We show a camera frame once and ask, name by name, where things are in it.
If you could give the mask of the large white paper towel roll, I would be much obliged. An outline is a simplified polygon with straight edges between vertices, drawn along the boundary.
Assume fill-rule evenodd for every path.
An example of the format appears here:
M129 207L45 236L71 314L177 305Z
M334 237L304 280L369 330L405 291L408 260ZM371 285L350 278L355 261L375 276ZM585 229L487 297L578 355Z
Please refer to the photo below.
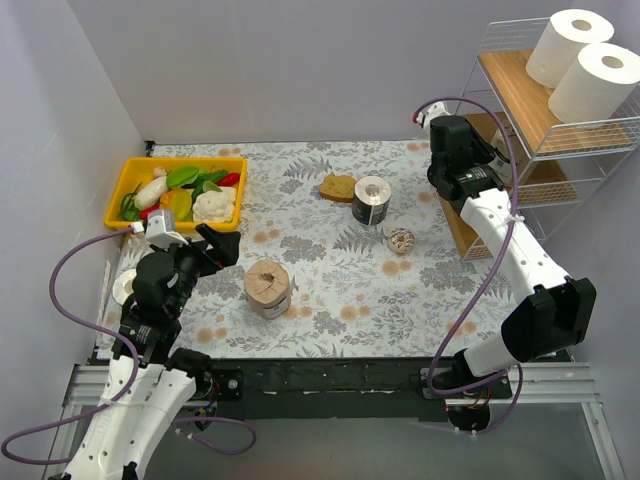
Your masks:
M538 84L555 89L586 45L608 42L614 32L613 24L595 12L584 9L556 12L526 63L526 73Z

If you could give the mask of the small white paper towel roll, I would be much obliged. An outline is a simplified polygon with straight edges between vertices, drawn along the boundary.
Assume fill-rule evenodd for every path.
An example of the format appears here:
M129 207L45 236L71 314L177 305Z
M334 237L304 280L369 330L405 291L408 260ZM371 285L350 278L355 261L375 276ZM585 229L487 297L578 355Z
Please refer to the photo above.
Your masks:
M609 119L639 84L639 55L610 43L586 45L548 100L563 123Z

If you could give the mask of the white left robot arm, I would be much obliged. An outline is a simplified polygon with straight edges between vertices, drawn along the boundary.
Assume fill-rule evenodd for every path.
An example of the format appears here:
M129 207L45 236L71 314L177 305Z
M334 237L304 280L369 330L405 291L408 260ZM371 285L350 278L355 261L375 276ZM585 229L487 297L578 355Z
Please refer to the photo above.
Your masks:
M138 262L100 410L62 478L143 478L182 406L211 392L209 357L173 345L197 281L237 263L241 235L216 232L205 224L196 230L201 240L177 236L164 248L153 247Z

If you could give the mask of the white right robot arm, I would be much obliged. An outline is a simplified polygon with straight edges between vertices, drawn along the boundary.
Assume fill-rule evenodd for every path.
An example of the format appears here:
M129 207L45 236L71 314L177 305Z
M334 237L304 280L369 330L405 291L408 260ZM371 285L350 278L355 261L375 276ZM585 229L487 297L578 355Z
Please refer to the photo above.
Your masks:
M581 340L593 286L509 220L502 191L462 211L502 256L462 318L487 267L458 259L420 153L405 142L252 149L240 258L199 282L190 339L218 358L432 356L451 339L453 364L433 385L469 398L490 374Z

